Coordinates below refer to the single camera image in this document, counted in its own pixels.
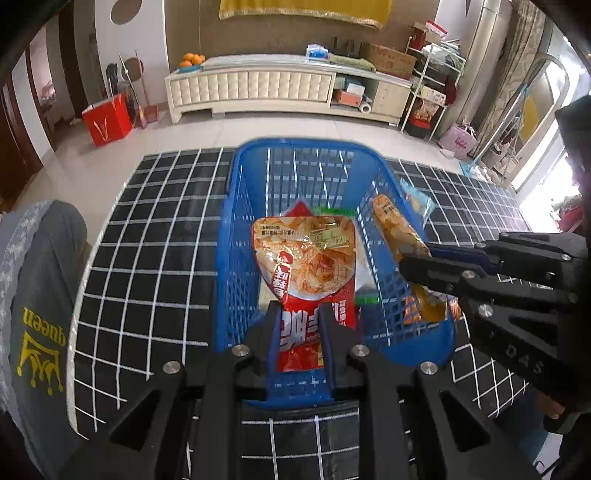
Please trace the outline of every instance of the cardboard box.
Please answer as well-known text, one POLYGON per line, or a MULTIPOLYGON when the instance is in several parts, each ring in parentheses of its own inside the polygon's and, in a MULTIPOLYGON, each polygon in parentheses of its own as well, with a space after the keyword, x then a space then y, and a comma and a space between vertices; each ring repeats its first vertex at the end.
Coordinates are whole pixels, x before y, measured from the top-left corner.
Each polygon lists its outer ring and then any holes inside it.
POLYGON ((440 106, 445 106, 445 100, 447 98, 445 93, 438 92, 437 90, 429 88, 426 85, 422 85, 419 94, 425 100, 429 100, 430 102, 436 103, 440 106))
POLYGON ((90 105, 82 119, 97 147, 127 136, 132 128, 124 93, 90 105))
POLYGON ((344 90, 337 90, 335 92, 334 99, 342 105, 358 107, 361 105, 362 97, 352 93, 347 93, 344 90))
POLYGON ((410 78, 414 63, 417 61, 412 55, 366 42, 361 44, 359 55, 373 63, 378 72, 388 73, 405 80, 410 78))

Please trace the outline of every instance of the white floor tile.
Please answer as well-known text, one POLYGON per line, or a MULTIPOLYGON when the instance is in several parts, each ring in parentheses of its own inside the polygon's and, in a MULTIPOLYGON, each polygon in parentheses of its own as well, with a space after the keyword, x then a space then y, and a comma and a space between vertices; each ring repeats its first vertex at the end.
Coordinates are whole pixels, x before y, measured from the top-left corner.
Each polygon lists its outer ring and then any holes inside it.
POLYGON ((207 147, 235 147, 258 137, 316 137, 355 141, 387 157, 459 171, 435 143, 428 144, 379 122, 298 113, 228 113, 212 119, 209 112, 183 115, 177 125, 165 112, 157 124, 133 130, 126 138, 95 147, 83 123, 71 127, 55 156, 45 158, 19 199, 26 205, 57 198, 83 215, 88 241, 94 243, 123 184, 145 155, 207 147))
POLYGON ((259 137, 340 139, 332 117, 303 113, 227 113, 217 147, 236 147, 259 137))

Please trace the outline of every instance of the red snack bag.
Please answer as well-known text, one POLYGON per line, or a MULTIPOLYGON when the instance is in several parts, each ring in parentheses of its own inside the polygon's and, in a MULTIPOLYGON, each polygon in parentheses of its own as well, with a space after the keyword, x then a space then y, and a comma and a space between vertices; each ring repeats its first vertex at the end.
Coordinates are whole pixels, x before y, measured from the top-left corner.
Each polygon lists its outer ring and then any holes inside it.
POLYGON ((283 304, 278 370, 323 367, 318 306, 355 328, 355 227, 347 217, 258 219, 252 226, 256 261, 283 304))

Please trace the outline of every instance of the blue plastic basket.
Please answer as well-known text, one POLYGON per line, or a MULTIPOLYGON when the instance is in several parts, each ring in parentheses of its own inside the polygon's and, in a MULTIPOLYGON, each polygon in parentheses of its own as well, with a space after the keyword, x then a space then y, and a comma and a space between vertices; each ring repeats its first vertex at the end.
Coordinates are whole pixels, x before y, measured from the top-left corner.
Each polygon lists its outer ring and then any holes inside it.
MULTIPOLYGON (((228 198, 217 242, 215 349, 240 343, 258 310, 260 273, 252 250, 251 227, 264 216, 278 216, 296 199, 311 207, 351 209, 363 240, 380 304, 361 307, 363 341, 393 361, 416 366, 445 363, 454 348, 450 320, 404 325, 403 299, 410 288, 384 244, 372 217, 372 201, 386 194, 425 239, 418 216, 404 200, 397 179, 383 159, 362 145, 308 138, 263 138, 236 152, 228 198)), ((332 401, 324 369, 273 372, 267 408, 300 408, 332 401)))

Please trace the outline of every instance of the red box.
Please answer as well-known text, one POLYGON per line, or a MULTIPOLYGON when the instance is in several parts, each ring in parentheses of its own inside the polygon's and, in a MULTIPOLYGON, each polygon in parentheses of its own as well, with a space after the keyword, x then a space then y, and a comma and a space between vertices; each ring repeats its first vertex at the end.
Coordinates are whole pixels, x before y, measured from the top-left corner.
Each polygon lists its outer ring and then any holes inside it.
POLYGON ((344 90, 337 90, 335 92, 335 100, 342 105, 359 106, 361 105, 362 97, 354 93, 345 92, 344 90))
POLYGON ((97 147, 125 138, 132 129, 124 93, 90 105, 82 118, 97 147))

